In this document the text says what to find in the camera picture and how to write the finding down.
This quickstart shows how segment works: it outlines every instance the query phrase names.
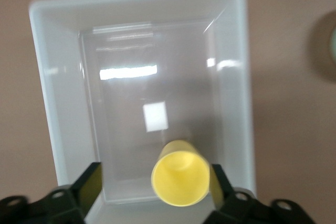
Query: round object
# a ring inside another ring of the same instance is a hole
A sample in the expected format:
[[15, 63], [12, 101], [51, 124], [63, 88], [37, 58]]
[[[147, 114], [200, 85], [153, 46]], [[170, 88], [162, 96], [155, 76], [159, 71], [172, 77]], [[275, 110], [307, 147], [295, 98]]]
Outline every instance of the round object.
[[193, 145], [174, 140], [163, 147], [152, 172], [156, 195], [169, 205], [186, 207], [209, 191], [209, 164]]

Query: plastic container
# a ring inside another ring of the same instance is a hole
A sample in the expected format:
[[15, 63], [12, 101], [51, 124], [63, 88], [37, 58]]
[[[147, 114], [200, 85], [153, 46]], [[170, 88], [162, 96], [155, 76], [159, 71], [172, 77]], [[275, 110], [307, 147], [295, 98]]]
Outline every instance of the plastic container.
[[199, 223], [158, 201], [162, 147], [187, 138], [255, 192], [245, 0], [36, 0], [29, 10], [58, 183], [102, 161], [89, 223]]

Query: yellow cup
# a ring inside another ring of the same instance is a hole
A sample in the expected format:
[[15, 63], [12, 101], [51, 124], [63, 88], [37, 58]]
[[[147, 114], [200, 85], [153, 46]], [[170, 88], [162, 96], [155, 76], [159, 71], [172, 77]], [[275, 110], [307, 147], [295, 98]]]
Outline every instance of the yellow cup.
[[209, 191], [209, 164], [184, 140], [166, 144], [152, 172], [156, 195], [169, 205], [186, 207], [201, 201]]

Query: plastic cup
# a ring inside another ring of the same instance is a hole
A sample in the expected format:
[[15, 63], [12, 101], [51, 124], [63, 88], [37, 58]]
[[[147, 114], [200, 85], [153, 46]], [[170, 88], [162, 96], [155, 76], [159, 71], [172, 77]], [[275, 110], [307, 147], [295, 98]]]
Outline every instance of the plastic cup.
[[186, 207], [201, 201], [209, 191], [209, 164], [187, 141], [166, 144], [152, 172], [156, 195], [169, 205]]

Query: screw hole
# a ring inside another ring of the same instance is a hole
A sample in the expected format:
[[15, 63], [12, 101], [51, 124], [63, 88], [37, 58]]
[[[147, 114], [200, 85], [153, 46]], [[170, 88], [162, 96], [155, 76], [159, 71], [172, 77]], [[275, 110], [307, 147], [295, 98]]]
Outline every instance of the screw hole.
[[236, 193], [236, 197], [237, 199], [240, 199], [240, 200], [244, 200], [244, 201], [247, 201], [248, 198], [245, 194], [242, 194], [242, 193]]
[[62, 197], [63, 195], [64, 195], [64, 192], [59, 191], [59, 192], [57, 192], [57, 193], [54, 193], [54, 194], [52, 195], [52, 198], [53, 198], [53, 199], [57, 199], [57, 198], [59, 198], [59, 197]]
[[16, 204], [19, 204], [20, 202], [21, 202], [20, 199], [13, 199], [7, 203], [7, 206], [12, 207], [12, 206], [15, 206]]
[[285, 209], [285, 210], [292, 210], [292, 207], [287, 203], [287, 202], [284, 202], [284, 201], [279, 201], [277, 203], [278, 207], [282, 208], [282, 209]]

